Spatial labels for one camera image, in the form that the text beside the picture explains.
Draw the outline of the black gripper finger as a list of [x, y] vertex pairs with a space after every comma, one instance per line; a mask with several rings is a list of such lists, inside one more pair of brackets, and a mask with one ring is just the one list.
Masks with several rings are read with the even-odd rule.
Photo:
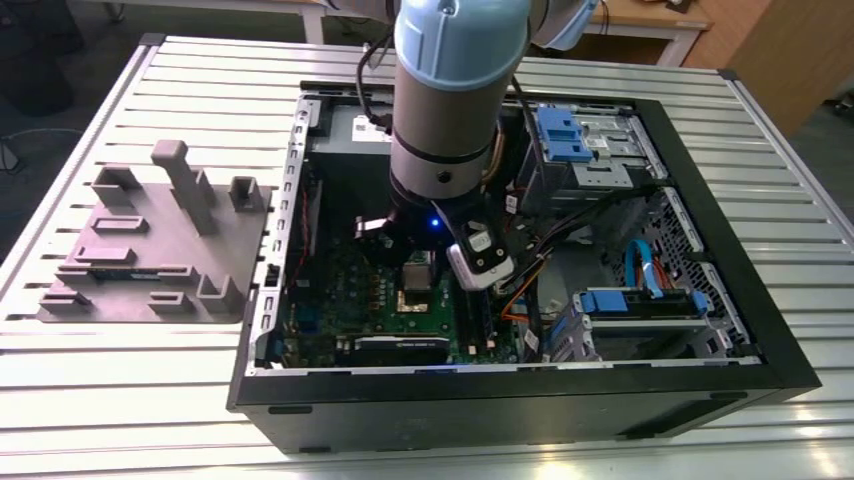
[[399, 232], [397, 223], [390, 217], [370, 219], [363, 216], [355, 218], [355, 236], [371, 237], [385, 234], [394, 237]]

